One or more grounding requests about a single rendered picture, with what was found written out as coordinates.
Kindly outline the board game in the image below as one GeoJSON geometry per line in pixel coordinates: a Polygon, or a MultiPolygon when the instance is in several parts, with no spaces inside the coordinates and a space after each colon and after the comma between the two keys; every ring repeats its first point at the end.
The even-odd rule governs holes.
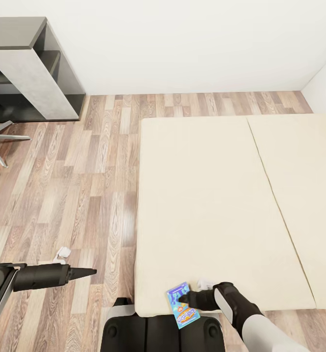
{"type": "Polygon", "coordinates": [[[184,282],[181,285],[167,291],[167,295],[179,329],[200,318],[199,312],[196,308],[189,308],[188,304],[178,302],[178,298],[187,294],[189,291],[187,282],[184,282]]]}

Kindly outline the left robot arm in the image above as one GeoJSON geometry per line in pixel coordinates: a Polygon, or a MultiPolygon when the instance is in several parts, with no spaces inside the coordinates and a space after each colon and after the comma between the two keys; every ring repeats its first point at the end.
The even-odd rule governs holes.
{"type": "Polygon", "coordinates": [[[65,286],[68,281],[94,275],[96,269],[70,268],[64,259],[68,258],[71,250],[62,246],[53,260],[53,264],[28,266],[26,263],[0,263],[0,314],[4,309],[11,292],[44,289],[65,286]],[[15,269],[19,266],[20,269],[15,269]]]}

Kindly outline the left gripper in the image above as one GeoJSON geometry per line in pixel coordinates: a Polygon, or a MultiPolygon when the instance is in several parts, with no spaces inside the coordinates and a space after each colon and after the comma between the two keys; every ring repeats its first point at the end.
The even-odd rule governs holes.
{"type": "Polygon", "coordinates": [[[68,284],[68,281],[94,275],[96,273],[96,269],[70,268],[69,264],[41,264],[38,265],[32,290],[65,286],[68,284]]]}

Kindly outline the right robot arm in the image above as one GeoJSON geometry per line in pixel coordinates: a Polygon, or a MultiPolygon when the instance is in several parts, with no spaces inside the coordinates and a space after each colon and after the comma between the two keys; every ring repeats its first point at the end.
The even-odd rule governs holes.
{"type": "Polygon", "coordinates": [[[310,352],[264,317],[257,305],[250,303],[231,282],[200,278],[198,291],[189,291],[178,298],[179,303],[201,311],[221,310],[237,329],[248,352],[310,352]]]}

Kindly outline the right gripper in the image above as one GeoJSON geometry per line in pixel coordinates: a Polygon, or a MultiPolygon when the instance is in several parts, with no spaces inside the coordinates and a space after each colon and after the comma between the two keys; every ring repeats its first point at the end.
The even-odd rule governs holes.
{"type": "Polygon", "coordinates": [[[195,292],[189,291],[187,294],[178,298],[179,303],[188,304],[189,308],[196,308],[201,311],[214,311],[211,309],[206,301],[206,293],[208,290],[195,292]]]}

